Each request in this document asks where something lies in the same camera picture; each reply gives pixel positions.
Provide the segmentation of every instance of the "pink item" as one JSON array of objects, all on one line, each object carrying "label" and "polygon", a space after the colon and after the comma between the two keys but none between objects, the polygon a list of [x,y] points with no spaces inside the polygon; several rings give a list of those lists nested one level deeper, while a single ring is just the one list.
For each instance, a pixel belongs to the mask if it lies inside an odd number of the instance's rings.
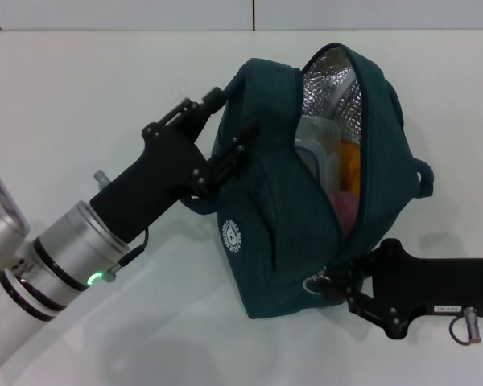
[{"label": "pink item", "polygon": [[359,206],[359,198],[348,193],[347,191],[339,191],[329,195],[333,209],[335,210],[344,238],[349,237],[354,228],[357,218],[357,210]]}]

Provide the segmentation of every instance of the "screw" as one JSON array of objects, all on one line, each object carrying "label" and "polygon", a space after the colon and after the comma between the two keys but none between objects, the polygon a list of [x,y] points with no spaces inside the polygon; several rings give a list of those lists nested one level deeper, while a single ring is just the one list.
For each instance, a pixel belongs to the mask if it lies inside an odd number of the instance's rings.
[{"label": "screw", "polygon": [[105,175],[102,170],[96,171],[93,177],[95,178],[95,181],[98,182],[99,191],[101,191],[111,183],[111,181],[107,178],[107,175]]},{"label": "screw", "polygon": [[103,281],[105,281],[106,283],[112,283],[113,281],[116,280],[116,274],[114,273],[111,273],[109,271],[106,271],[104,272],[104,274],[102,275],[102,278],[101,278]]}]

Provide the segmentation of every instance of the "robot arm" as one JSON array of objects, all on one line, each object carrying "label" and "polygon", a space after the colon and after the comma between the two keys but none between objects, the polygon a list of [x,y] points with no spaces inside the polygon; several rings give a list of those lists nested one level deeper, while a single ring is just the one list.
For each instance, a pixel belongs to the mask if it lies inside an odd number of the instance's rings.
[{"label": "robot arm", "polygon": [[0,182],[0,367],[32,335],[98,277],[114,274],[139,255],[127,243],[184,196],[214,199],[247,159],[252,125],[206,160],[195,140],[226,102],[215,88],[197,104],[185,100],[142,132],[145,150],[91,199],[79,202],[32,242],[26,220]]}]

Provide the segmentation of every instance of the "dark green bag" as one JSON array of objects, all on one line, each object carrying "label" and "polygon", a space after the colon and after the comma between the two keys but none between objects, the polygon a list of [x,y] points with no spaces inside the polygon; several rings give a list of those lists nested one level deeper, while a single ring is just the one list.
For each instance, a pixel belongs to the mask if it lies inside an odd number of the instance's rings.
[{"label": "dark green bag", "polygon": [[[354,81],[341,86],[351,68]],[[322,78],[323,73],[330,75]],[[369,252],[412,198],[433,192],[431,168],[408,148],[394,89],[376,64],[335,43],[320,50],[302,72],[249,60],[225,91],[229,100],[213,153],[253,120],[261,134],[250,149],[249,165],[223,188],[218,201],[184,203],[202,214],[217,212],[250,318],[340,304],[342,299],[326,300],[305,290],[305,280]],[[322,99],[329,97],[339,100],[332,119],[349,137],[361,135],[360,203],[347,240],[330,200],[294,146],[301,115],[321,115]]]}]

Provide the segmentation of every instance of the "orange item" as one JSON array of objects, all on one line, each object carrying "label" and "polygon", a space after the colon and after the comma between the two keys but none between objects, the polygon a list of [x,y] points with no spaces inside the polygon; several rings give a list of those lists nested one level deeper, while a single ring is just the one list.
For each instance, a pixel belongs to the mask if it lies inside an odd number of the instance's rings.
[{"label": "orange item", "polygon": [[360,148],[352,143],[341,143],[340,190],[360,197],[361,157]]}]

